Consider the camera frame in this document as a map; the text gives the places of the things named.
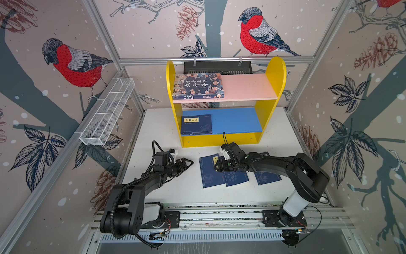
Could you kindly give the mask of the large illustrated colourful book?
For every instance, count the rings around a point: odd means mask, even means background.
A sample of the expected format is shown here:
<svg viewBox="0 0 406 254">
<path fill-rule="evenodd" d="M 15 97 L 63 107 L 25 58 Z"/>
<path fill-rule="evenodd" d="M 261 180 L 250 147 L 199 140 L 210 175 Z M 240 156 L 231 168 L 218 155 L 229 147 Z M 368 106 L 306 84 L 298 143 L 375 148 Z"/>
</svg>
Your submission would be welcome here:
<svg viewBox="0 0 406 254">
<path fill-rule="evenodd" d="M 224 98 L 220 73 L 181 74 L 174 79 L 174 100 Z"/>
</svg>

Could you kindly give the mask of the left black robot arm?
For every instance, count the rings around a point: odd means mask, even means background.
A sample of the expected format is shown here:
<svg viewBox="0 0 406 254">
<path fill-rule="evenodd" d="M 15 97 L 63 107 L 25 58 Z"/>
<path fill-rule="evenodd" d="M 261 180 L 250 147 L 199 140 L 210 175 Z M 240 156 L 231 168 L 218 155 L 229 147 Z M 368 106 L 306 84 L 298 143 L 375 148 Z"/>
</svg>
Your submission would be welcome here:
<svg viewBox="0 0 406 254">
<path fill-rule="evenodd" d="M 138 235 L 141 226 L 148 222 L 163 222 L 163 205 L 159 202 L 146 203 L 145 197 L 179 177 L 193 164 L 192 160 L 186 158 L 175 160 L 170 151 L 156 152 L 141 178 L 112 188 L 100 221 L 100 231 L 120 239 L 127 235 Z"/>
</svg>

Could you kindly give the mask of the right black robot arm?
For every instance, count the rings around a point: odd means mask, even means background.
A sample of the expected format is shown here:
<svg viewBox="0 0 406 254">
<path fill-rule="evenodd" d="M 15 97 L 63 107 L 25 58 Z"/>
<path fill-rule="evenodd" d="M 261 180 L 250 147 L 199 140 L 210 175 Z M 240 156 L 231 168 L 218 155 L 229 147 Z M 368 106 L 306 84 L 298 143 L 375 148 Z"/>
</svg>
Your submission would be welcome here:
<svg viewBox="0 0 406 254">
<path fill-rule="evenodd" d="M 245 153 L 226 151 L 229 159 L 219 159 L 214 164 L 218 172 L 253 172 L 272 173 L 287 177 L 295 190 L 283 202 L 277 218 L 269 222 L 279 226 L 291 226 L 301 217 L 300 213 L 311 203 L 318 203 L 323 195 L 330 177 L 310 157 L 304 153 L 295 156 L 276 157 L 257 152 Z"/>
</svg>

